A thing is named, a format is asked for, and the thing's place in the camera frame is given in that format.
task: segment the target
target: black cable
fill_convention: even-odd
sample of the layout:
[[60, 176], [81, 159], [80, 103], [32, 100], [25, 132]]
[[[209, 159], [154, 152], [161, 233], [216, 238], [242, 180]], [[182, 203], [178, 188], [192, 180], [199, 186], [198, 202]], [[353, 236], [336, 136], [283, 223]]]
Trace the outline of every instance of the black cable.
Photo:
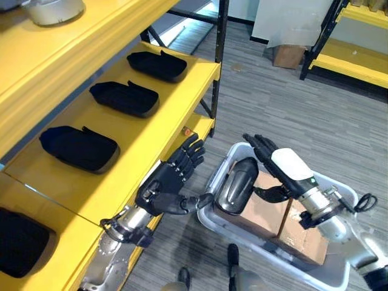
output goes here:
[[354, 211], [356, 212], [365, 212], [374, 208], [377, 204], [377, 197], [370, 193], [366, 193], [364, 196], [360, 198], [357, 205], [354, 207]]

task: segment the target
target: white plastic bin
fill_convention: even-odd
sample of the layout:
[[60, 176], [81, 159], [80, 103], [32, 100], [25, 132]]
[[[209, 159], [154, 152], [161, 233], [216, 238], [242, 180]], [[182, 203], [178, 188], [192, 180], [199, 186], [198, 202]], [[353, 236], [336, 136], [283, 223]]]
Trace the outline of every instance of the white plastic bin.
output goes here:
[[[250, 156], [255, 157], [255, 154], [248, 143], [239, 142], [233, 145], [226, 158], [211, 177], [207, 186], [207, 192], [216, 194], [233, 162]], [[267, 172], [259, 161], [258, 165], [260, 171]], [[330, 186], [335, 185], [344, 198], [351, 204], [356, 205], [358, 201], [357, 194], [349, 186], [316, 172], [314, 172], [314, 175], [322, 189], [328, 189]], [[349, 281], [350, 265], [338, 253], [338, 245], [336, 243], [331, 242], [329, 244], [325, 262], [322, 266], [315, 266], [309, 269], [300, 266], [294, 256], [289, 255], [280, 248], [274, 249], [273, 244], [266, 239], [249, 233], [225, 218], [218, 216], [214, 212], [213, 204], [201, 209], [198, 212], [198, 218], [208, 229], [253, 250], [263, 259], [268, 260], [275, 268], [286, 271], [292, 278], [305, 282], [318, 290], [346, 290]]]

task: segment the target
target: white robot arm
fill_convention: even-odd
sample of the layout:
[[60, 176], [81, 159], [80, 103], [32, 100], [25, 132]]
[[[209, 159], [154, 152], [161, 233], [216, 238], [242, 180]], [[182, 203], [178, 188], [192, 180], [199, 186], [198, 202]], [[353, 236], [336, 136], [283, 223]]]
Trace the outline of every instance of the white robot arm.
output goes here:
[[253, 137], [245, 134], [243, 137], [266, 169], [283, 184], [282, 195], [286, 193], [306, 208], [307, 211], [301, 214], [301, 225], [305, 229], [317, 227], [329, 241], [341, 243], [345, 259], [373, 291], [388, 290], [386, 250], [358, 224], [353, 215], [360, 212], [360, 208], [365, 210], [367, 199], [374, 199], [374, 205], [376, 198], [365, 196], [358, 207], [353, 208], [336, 189], [321, 191], [313, 172], [292, 149], [279, 149], [261, 135]]

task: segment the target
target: yellow shelving unit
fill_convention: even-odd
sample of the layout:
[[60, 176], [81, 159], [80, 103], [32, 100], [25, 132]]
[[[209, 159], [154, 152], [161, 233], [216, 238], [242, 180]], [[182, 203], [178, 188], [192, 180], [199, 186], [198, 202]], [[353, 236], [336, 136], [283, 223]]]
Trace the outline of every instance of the yellow shelving unit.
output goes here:
[[[132, 52], [159, 53], [160, 50], [160, 47], [140, 42]], [[131, 80], [158, 92], [159, 109], [151, 118], [141, 119], [99, 105], [89, 90], [85, 90], [48, 125], [69, 125], [77, 129], [87, 126], [114, 139], [121, 154], [107, 173], [94, 175], [58, 161], [42, 149], [38, 138], [4, 171], [97, 225], [100, 219], [116, 214], [131, 200], [145, 174], [168, 151], [189, 118], [207, 132], [213, 124], [212, 119], [192, 116], [192, 112], [212, 81], [219, 78], [220, 65], [163, 50], [187, 61], [187, 76], [180, 83], [167, 83], [134, 71], [125, 58], [96, 81], [126, 84]]]
[[332, 17], [335, 21], [329, 20], [319, 40], [311, 49], [311, 57], [306, 59], [300, 78], [304, 79], [307, 72], [317, 66], [388, 88], [388, 55], [330, 38], [336, 23], [343, 18], [380, 27], [388, 33], [388, 16], [383, 11], [371, 12], [364, 5], [357, 7], [348, 3], [339, 9], [337, 15]]
[[388, 16], [386, 16], [381, 10], [371, 12], [369, 8], [364, 5], [357, 7], [348, 3], [348, 5], [339, 13], [336, 22], [340, 22], [342, 17], [388, 29]]
[[14, 278], [0, 272], [0, 289], [68, 290], [68, 281], [82, 266], [101, 228], [0, 173], [0, 207], [23, 213], [56, 232], [57, 245], [47, 264], [30, 276]]
[[179, 0], [84, 0], [84, 14], [38, 27], [21, 9], [0, 17], [0, 156]]
[[[59, 27], [35, 26], [20, 9], [0, 17], [0, 157], [179, 0], [84, 2], [82, 17]], [[131, 52], [160, 50], [140, 42]], [[100, 219], [133, 204], [152, 165], [186, 138], [184, 125], [202, 139], [214, 127], [214, 119], [193, 111], [219, 80], [221, 64], [163, 50], [187, 61], [187, 76], [180, 83], [134, 71], [125, 58], [96, 81], [129, 80], [158, 92], [159, 109], [152, 117], [136, 118], [99, 105], [87, 89], [43, 129], [86, 126], [114, 139], [121, 154], [107, 173], [94, 175], [63, 164], [42, 149], [39, 135], [0, 172], [0, 207], [21, 212], [58, 235], [52, 257], [35, 274], [16, 279], [0, 272], [1, 290], [77, 290], [102, 233]], [[161, 217], [149, 227], [154, 230]], [[132, 253], [130, 271], [141, 252], [137, 247]]]
[[357, 45], [329, 39], [314, 65], [388, 88], [388, 56]]

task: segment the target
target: white backdrop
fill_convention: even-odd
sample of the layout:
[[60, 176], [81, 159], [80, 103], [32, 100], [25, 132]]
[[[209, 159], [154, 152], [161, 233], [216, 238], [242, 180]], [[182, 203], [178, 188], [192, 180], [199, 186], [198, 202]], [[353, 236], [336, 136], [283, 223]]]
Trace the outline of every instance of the white backdrop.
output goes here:
[[332, 0], [260, 0], [252, 36], [279, 44], [314, 45]]

